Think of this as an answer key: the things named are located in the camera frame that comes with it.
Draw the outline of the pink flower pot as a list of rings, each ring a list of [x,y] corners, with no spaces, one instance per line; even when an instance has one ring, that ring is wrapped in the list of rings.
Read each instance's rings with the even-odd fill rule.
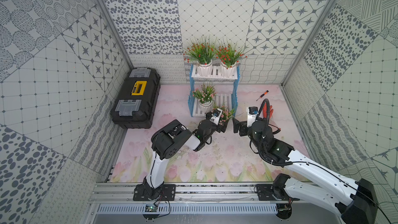
[[[221,114],[220,114],[220,119],[218,124],[219,125],[225,125],[229,119],[232,119],[234,117],[234,114],[236,112],[236,110],[233,108],[231,110],[229,110],[225,105],[223,106],[215,106],[213,108],[213,110],[221,110]]]
[[[199,108],[204,114],[212,109],[215,95],[215,87],[211,84],[204,83],[201,89],[197,88],[193,91],[193,97],[198,100]]]

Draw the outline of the red flower pot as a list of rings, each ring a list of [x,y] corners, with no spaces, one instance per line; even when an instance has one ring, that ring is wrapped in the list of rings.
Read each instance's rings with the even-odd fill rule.
[[[247,58],[245,48],[238,43],[221,42],[216,52],[220,60],[220,72],[223,77],[232,77],[237,72],[237,67],[242,59]]]
[[[190,40],[183,55],[187,62],[197,65],[199,76],[208,77],[212,73],[212,61],[216,54],[215,41],[210,36],[202,36]]]

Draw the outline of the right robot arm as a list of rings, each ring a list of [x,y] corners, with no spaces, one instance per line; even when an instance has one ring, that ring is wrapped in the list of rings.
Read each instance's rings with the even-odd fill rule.
[[[234,133],[247,136],[255,153],[268,164],[304,176],[311,184],[301,183],[287,174],[279,174],[273,182],[277,198],[300,199],[322,207],[346,224],[374,224],[381,212],[374,185],[362,178],[336,173],[310,159],[293,146],[274,137],[273,126],[264,119],[252,124],[233,119]]]

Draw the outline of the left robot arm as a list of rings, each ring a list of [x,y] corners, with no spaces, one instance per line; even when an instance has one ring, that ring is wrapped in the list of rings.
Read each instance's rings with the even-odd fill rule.
[[[217,130],[219,122],[219,117],[202,120],[198,128],[192,132],[175,119],[152,136],[152,164],[143,181],[146,193],[152,199],[160,194],[166,167],[171,157],[183,146],[198,152],[205,145],[211,144],[211,136]]]

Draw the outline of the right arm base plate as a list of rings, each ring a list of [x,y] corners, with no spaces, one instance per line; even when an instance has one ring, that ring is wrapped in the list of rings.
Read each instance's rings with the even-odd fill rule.
[[[256,184],[254,191],[259,201],[299,201],[298,198],[291,198],[285,191],[285,185]]]

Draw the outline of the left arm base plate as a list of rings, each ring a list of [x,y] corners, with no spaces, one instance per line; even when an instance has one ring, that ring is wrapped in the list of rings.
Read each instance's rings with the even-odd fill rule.
[[[162,184],[158,188],[151,188],[147,184],[137,185],[134,189],[133,201],[151,201],[162,198],[163,201],[174,201],[176,185]]]

